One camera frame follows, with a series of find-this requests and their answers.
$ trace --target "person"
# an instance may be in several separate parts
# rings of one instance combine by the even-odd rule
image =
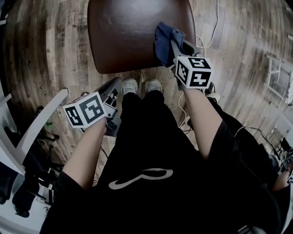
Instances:
[[[245,226],[281,232],[275,197],[242,159],[238,123],[230,130],[234,119],[214,99],[184,89],[197,151],[164,104],[157,80],[146,82],[144,99],[135,80],[125,80],[122,95],[122,124],[97,185],[106,119],[85,131],[64,166],[40,233],[238,233]]]

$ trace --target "wooden floor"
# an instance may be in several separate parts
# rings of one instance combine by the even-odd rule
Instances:
[[[45,106],[62,88],[69,89],[63,104],[82,92],[93,92],[115,76],[134,78],[140,90],[148,79],[166,84],[167,68],[153,68],[123,74],[99,74],[93,62],[88,33],[87,5],[89,0],[18,0],[9,13],[4,32],[6,82],[12,103],[18,105],[22,126],[31,123],[38,106]],[[220,105],[245,126],[260,128],[275,145],[290,127],[280,123],[272,110],[272,102],[281,110],[286,105],[263,85],[268,71],[270,53],[293,63],[293,15],[286,12],[284,0],[219,0],[219,24],[215,38],[207,49],[215,66],[214,83],[222,95]],[[209,43],[216,24],[216,0],[190,0],[196,32]],[[184,119],[178,107],[181,92],[173,74],[169,74],[165,103],[180,123]],[[45,126],[47,134],[60,135],[54,143],[54,155],[66,161],[82,135],[72,129],[62,106]],[[277,129],[271,134],[272,127]],[[258,132],[251,131],[260,143]],[[193,133],[189,133],[195,144]],[[104,149],[109,153],[114,138],[105,137]],[[97,167],[99,177],[106,158],[101,153]]]

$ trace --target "blue cloth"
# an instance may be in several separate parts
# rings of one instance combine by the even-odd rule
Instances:
[[[171,40],[177,43],[180,51],[182,51],[185,34],[175,27],[171,27],[160,22],[156,29],[155,50],[156,56],[165,67],[172,66],[174,55],[171,47]]]

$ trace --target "white sneaker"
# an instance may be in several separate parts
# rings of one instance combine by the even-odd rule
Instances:
[[[127,79],[123,81],[122,96],[127,93],[137,94],[137,82],[134,79]]]
[[[217,101],[217,103],[219,103],[219,101],[221,99],[221,96],[218,93],[211,93],[211,94],[208,94],[206,97],[213,98],[214,100]]]
[[[158,90],[162,93],[163,89],[162,89],[162,85],[160,83],[160,81],[158,80],[148,80],[146,82],[146,93],[149,93],[150,91],[153,90]]]

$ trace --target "black pants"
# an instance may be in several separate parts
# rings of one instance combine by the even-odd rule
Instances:
[[[209,99],[209,101],[227,124],[232,134],[235,135],[243,125],[237,119],[225,113],[214,99]],[[172,112],[164,104],[163,94],[157,90],[147,93],[143,100],[134,93],[126,94],[123,98],[122,110],[122,131],[119,131],[119,133],[123,133],[123,137],[128,135],[129,138],[132,138],[133,134],[137,134],[137,128],[145,127],[141,131],[147,131],[150,124],[157,125],[158,131],[168,132],[171,129],[178,128]],[[124,129],[129,124],[135,132]],[[272,189],[278,175],[273,170],[266,151],[246,129],[241,129],[237,133],[236,141],[244,163],[268,185],[269,189]]]

